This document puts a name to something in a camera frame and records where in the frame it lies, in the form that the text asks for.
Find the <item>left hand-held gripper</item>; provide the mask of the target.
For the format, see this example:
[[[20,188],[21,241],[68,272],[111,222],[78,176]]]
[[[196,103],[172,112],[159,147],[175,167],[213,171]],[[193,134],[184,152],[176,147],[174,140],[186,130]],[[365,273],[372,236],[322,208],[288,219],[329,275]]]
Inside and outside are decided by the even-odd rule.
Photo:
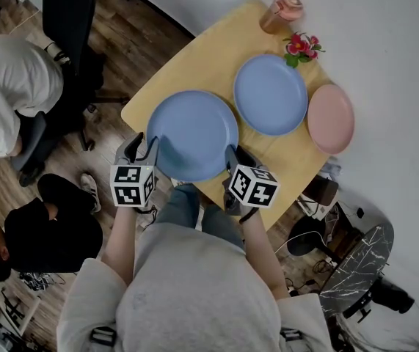
[[[117,149],[115,164],[111,166],[110,187],[117,207],[145,207],[156,188],[155,165],[159,154],[159,138],[147,143],[145,165],[133,164],[144,133],[125,140]]]

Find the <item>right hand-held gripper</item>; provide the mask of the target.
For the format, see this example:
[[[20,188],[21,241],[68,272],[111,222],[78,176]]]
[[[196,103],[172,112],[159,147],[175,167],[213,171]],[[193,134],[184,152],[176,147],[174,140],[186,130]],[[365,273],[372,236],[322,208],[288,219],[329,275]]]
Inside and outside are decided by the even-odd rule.
[[[250,151],[239,145],[236,149],[229,144],[225,149],[228,179],[225,189],[225,211],[240,216],[240,207],[270,208],[279,191],[280,184],[274,174]]]

